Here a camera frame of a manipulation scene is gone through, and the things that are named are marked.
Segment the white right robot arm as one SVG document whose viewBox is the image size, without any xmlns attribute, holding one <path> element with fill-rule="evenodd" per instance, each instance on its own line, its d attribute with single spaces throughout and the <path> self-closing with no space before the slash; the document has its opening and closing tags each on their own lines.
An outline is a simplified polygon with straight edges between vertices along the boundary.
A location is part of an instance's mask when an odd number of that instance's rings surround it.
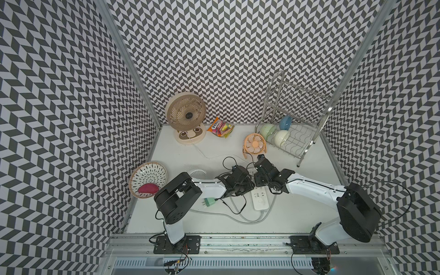
<svg viewBox="0 0 440 275">
<path fill-rule="evenodd" d="M 278 169 L 264 156 L 254 164 L 257 184 L 267 186 L 276 194 L 294 194 L 318 201 L 338 212 L 338 217 L 319 222 L 308 235 L 312 250 L 325 249 L 338 241 L 352 238 L 368 243 L 382 218 L 377 204 L 360 185 L 333 185 L 306 178 L 293 170 Z"/>
</svg>

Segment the green plug adapter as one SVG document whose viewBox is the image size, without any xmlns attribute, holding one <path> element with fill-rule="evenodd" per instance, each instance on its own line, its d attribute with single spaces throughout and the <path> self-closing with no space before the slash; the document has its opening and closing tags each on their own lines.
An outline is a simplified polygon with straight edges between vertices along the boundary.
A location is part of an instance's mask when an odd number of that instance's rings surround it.
<svg viewBox="0 0 440 275">
<path fill-rule="evenodd" d="M 215 198 L 204 198 L 203 199 L 203 205 L 206 207 L 211 207 L 216 203 L 216 199 Z"/>
</svg>

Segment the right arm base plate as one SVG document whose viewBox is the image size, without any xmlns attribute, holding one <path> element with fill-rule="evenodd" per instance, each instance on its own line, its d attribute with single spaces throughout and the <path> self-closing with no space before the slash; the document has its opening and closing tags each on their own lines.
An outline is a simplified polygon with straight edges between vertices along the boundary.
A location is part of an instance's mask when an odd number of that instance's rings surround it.
<svg viewBox="0 0 440 275">
<path fill-rule="evenodd" d="M 333 256 L 340 254 L 337 243 L 330 246 L 321 244 L 317 239 L 309 239 L 306 235 L 290 236 L 286 246 L 290 247 L 293 254 L 325 255 Z"/>
</svg>

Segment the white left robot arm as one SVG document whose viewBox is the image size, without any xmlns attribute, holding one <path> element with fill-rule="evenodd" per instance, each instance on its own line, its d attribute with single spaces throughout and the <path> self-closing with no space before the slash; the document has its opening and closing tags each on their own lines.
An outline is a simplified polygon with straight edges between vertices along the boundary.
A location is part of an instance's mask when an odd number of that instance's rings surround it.
<svg viewBox="0 0 440 275">
<path fill-rule="evenodd" d="M 182 219 L 197 200 L 239 197 L 254 187 L 252 177 L 243 166 L 234 166 L 230 172 L 214 179 L 197 179 L 187 172 L 180 173 L 154 195 L 168 241 L 176 245 L 186 238 Z"/>
</svg>

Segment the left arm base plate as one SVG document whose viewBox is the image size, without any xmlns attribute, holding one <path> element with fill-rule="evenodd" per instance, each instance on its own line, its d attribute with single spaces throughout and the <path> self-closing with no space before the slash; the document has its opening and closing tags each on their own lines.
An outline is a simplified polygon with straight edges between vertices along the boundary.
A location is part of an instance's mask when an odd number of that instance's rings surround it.
<svg viewBox="0 0 440 275">
<path fill-rule="evenodd" d="M 154 254 L 199 254 L 201 236 L 185 236 L 176 244 L 172 244 L 165 235 L 158 236 L 154 241 Z"/>
</svg>

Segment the white power strip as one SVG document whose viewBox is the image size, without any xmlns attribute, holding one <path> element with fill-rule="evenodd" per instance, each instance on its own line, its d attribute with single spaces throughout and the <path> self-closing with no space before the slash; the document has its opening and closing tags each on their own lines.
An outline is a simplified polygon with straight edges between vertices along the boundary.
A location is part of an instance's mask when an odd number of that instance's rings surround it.
<svg viewBox="0 0 440 275">
<path fill-rule="evenodd" d="M 256 211 L 264 211 L 269 209 L 269 200 L 267 195 L 267 188 L 256 187 L 251 191 L 253 208 Z"/>
</svg>

